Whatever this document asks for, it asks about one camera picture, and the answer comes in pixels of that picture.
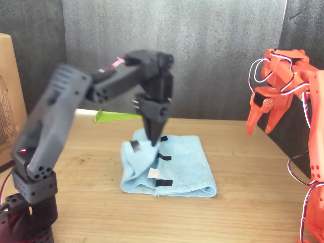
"blue towel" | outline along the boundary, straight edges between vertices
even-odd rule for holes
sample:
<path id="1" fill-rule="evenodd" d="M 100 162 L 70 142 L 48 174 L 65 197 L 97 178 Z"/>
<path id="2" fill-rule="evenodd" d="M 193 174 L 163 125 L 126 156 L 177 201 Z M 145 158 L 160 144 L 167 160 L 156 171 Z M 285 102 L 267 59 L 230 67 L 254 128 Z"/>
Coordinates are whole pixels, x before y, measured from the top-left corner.
<path id="1" fill-rule="evenodd" d="M 144 129 L 140 129 L 133 134 L 133 140 L 139 142 L 138 151 L 134 151 L 130 142 L 123 143 L 121 189 L 157 196 L 215 196 L 215 180 L 199 137 L 167 135 L 167 138 L 152 147 Z M 165 160 L 164 156 L 171 156 L 171 160 Z M 157 179 L 172 180 L 172 186 L 155 186 L 156 179 L 147 178 L 150 168 L 158 169 Z"/>

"wooden table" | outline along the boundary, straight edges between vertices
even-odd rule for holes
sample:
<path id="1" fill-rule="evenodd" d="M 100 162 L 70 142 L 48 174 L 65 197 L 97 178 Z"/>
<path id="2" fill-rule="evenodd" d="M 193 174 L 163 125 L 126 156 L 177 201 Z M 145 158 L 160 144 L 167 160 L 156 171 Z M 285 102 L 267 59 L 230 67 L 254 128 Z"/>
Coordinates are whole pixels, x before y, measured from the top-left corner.
<path id="1" fill-rule="evenodd" d="M 297 242 L 306 187 L 259 128 L 249 137 L 244 121 L 170 119 L 165 133 L 200 137 L 217 185 L 214 198 L 186 198 L 120 190 L 120 146 L 141 127 L 140 119 L 75 118 L 55 167 L 55 243 Z M 13 193 L 10 181 L 5 196 Z"/>

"orange robotic arm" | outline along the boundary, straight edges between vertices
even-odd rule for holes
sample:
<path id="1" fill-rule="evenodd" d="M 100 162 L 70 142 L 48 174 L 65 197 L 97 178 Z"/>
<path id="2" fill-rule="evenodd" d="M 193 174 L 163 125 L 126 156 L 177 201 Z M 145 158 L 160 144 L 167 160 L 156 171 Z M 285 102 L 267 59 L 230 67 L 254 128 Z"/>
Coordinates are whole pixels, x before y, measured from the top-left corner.
<path id="1" fill-rule="evenodd" d="M 256 87 L 254 90 L 249 76 L 249 85 L 253 93 L 247 121 L 248 134 L 252 134 L 261 115 L 268 112 L 270 116 L 265 132 L 270 133 L 289 109 L 294 94 L 303 101 L 310 126 L 308 147 L 312 176 L 311 183 L 304 183 L 309 187 L 304 202 L 300 240 L 303 240 L 302 231 L 308 203 L 305 226 L 314 237 L 324 242 L 324 71 L 311 66 L 303 50 L 268 49 L 264 59 L 260 59 L 259 62 L 262 61 L 265 61 L 261 71 L 264 79 L 258 82 L 267 81 L 269 86 Z M 311 124 L 307 114 L 308 98 L 312 103 Z"/>

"screw hole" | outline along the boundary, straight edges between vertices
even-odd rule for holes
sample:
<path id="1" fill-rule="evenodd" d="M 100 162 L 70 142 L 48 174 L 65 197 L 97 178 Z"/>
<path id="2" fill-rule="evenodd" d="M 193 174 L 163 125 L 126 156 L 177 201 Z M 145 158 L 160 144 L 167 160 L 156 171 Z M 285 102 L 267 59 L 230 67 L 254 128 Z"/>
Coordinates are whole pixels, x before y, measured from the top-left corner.
<path id="1" fill-rule="evenodd" d="M 166 114 L 167 109 L 163 107 L 160 111 L 160 116 L 164 116 Z"/>

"green object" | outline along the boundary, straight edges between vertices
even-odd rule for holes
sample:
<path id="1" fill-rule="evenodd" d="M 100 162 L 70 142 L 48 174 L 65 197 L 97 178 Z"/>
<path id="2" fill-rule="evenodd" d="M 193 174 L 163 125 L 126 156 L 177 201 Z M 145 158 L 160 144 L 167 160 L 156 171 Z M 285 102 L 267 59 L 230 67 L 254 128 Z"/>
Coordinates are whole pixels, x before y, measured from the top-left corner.
<path id="1" fill-rule="evenodd" d="M 102 111 L 102 108 L 98 111 L 95 117 L 97 123 L 111 122 L 112 120 L 124 120 L 131 118 L 141 118 L 140 115 L 117 113 L 110 111 Z"/>

